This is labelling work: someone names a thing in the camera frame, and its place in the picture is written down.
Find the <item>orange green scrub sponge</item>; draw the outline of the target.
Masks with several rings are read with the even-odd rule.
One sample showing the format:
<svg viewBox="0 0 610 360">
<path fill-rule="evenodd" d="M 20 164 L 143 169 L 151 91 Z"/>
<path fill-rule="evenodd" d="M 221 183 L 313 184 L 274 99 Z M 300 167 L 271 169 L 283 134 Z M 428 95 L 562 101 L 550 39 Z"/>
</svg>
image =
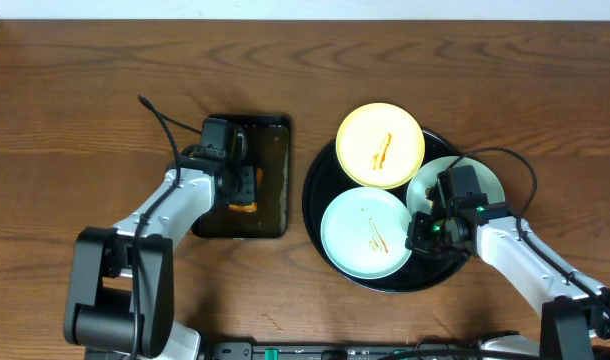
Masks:
<svg viewBox="0 0 610 360">
<path fill-rule="evenodd" d="M 258 197 L 263 171 L 255 166 L 244 166 L 238 173 L 236 189 L 228 199 L 228 208 L 236 212 L 253 213 L 258 209 Z"/>
</svg>

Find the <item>pale green plate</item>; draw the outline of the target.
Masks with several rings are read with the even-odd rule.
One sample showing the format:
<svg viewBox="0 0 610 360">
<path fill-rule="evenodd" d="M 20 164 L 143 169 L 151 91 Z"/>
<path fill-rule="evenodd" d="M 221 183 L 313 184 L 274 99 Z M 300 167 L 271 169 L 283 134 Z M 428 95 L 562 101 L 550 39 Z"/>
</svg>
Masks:
<svg viewBox="0 0 610 360">
<path fill-rule="evenodd" d="M 422 165 L 409 182 L 406 193 L 406 206 L 411 214 L 421 211 L 430 213 L 432 202 L 426 198 L 426 189 L 437 181 L 437 175 L 444 171 L 457 156 L 446 156 L 431 160 Z M 470 158 L 459 161 L 455 168 L 472 165 L 479 180 L 481 190 L 487 195 L 488 201 L 493 203 L 504 202 L 505 193 L 500 180 L 483 163 Z"/>
</svg>

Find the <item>light blue plate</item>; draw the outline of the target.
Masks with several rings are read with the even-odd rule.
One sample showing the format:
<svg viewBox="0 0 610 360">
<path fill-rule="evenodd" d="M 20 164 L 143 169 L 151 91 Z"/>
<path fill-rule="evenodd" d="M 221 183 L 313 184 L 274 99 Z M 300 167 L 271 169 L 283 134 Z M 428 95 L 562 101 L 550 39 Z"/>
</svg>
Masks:
<svg viewBox="0 0 610 360">
<path fill-rule="evenodd" d="M 357 187 L 337 196 L 326 208 L 320 238 L 331 262 L 343 273 L 365 280 L 389 276 L 405 265 L 411 215 L 393 194 Z"/>
</svg>

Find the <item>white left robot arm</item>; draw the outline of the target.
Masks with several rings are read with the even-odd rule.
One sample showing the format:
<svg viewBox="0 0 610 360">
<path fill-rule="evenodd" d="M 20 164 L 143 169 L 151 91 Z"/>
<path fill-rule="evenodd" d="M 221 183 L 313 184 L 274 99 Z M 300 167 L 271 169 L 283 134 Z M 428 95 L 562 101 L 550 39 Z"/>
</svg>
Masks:
<svg viewBox="0 0 610 360">
<path fill-rule="evenodd" d="M 85 228 L 74 245 L 65 340 L 111 358 L 197 358 L 200 334 L 174 319 L 174 251 L 218 201 L 253 204 L 261 177 L 234 150 L 196 146 L 131 215 Z"/>
</svg>

